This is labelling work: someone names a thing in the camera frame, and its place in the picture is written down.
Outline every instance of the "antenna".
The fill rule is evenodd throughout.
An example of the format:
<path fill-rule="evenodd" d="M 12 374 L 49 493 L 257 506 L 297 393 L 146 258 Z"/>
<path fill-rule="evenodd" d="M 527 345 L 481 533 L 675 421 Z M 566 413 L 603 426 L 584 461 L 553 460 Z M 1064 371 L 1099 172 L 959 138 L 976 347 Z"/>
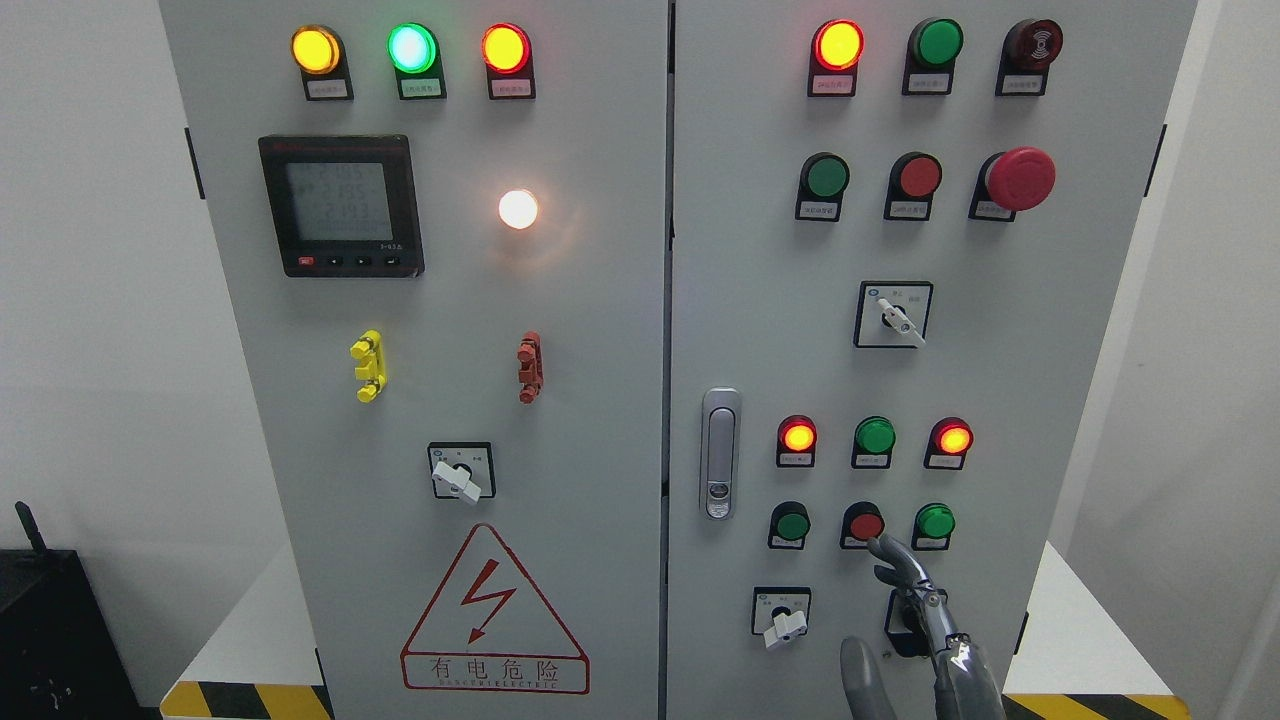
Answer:
<path fill-rule="evenodd" d="M 31 541 L 31 550 L 36 555 L 49 553 L 49 547 L 45 544 L 45 538 L 40 536 L 40 525 L 36 524 L 36 516 L 31 514 L 31 507 L 27 507 L 26 502 L 18 501 L 14 503 L 14 509 L 18 510 L 18 519 L 22 520 L 22 529 L 27 530 L 27 539 Z"/>

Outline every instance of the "lightning bolt symbol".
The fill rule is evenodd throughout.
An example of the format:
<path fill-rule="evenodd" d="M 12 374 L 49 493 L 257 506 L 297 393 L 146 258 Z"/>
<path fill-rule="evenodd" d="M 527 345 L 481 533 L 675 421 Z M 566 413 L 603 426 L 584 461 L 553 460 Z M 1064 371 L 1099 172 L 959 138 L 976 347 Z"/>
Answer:
<path fill-rule="evenodd" d="M 486 600 L 493 600 L 495 597 L 502 598 L 498 601 L 498 605 L 493 606 L 493 610 L 489 611 L 489 616 L 484 619 L 484 623 L 480 623 L 479 628 L 471 628 L 471 639 L 467 641 L 467 644 L 471 644 L 484 637 L 484 628 L 485 625 L 489 624 L 489 620 L 493 620 L 494 615 L 497 615 L 502 610 L 502 606 L 507 605 L 507 601 L 511 600 L 511 596 L 516 594 L 516 588 L 492 592 L 489 594 L 476 594 L 477 592 L 480 592 L 480 587 L 484 585 L 490 577 L 493 577 L 493 571 L 497 569 L 498 569 L 497 560 L 489 560 L 488 562 L 485 562 L 484 568 L 480 570 L 480 574 L 476 575 L 476 582 L 471 583 L 471 589 L 468 589 L 467 594 L 462 598 L 462 606 L 467 606 L 475 602 L 484 602 Z"/>

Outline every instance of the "yellow and black hazard stripe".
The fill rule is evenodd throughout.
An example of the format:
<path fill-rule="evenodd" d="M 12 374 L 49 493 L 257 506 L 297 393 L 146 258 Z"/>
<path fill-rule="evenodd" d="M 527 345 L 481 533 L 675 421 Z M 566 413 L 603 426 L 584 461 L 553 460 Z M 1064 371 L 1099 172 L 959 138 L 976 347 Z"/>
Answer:
<path fill-rule="evenodd" d="M 182 680 L 165 696 L 160 712 L 165 717 L 333 720 L 333 705 L 324 685 Z"/>
<path fill-rule="evenodd" d="M 183 680 L 160 703 L 166 717 L 333 720 L 324 685 L 195 683 Z M 1183 701 L 1143 694 L 1005 696 L 1009 720 L 1190 720 Z"/>
<path fill-rule="evenodd" d="M 1155 694 L 1011 694 L 1009 720 L 1190 720 L 1183 701 Z"/>

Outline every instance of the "green indicator light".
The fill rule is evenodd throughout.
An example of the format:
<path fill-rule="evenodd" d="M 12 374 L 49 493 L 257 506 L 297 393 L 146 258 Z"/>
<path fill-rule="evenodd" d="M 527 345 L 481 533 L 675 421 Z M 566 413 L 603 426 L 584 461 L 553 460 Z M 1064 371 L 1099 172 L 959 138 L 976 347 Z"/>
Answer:
<path fill-rule="evenodd" d="M 956 519 L 946 505 L 925 505 L 915 516 L 915 527 L 927 538 L 942 539 L 956 529 Z"/>
<path fill-rule="evenodd" d="M 827 155 L 809 165 L 805 184 L 818 197 L 832 197 L 849 186 L 849 165 L 835 155 Z"/>
<path fill-rule="evenodd" d="M 870 455 L 884 455 L 893 448 L 896 439 L 893 424 L 884 418 L 867 418 L 854 432 L 854 442 Z"/>
<path fill-rule="evenodd" d="M 964 47 L 964 32 L 955 20 L 924 20 L 911 33 L 911 51 L 922 65 L 933 68 L 946 65 L 956 59 L 961 47 Z"/>
<path fill-rule="evenodd" d="M 439 49 L 431 31 L 417 23 L 403 23 L 387 37 L 392 64 L 406 73 L 421 73 L 435 64 Z"/>
<path fill-rule="evenodd" d="M 778 537 L 785 541 L 797 541 L 809 534 L 809 519 L 799 512 L 787 512 L 778 518 Z"/>

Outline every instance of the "electrical hazard warning sign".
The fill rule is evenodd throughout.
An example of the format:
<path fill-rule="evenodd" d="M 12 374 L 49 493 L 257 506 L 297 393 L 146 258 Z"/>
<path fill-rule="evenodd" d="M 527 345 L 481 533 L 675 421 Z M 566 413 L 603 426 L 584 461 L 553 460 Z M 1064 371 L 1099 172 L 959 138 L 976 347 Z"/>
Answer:
<path fill-rule="evenodd" d="M 401 651 L 404 687 L 586 694 L 591 664 L 492 525 L 471 528 Z"/>

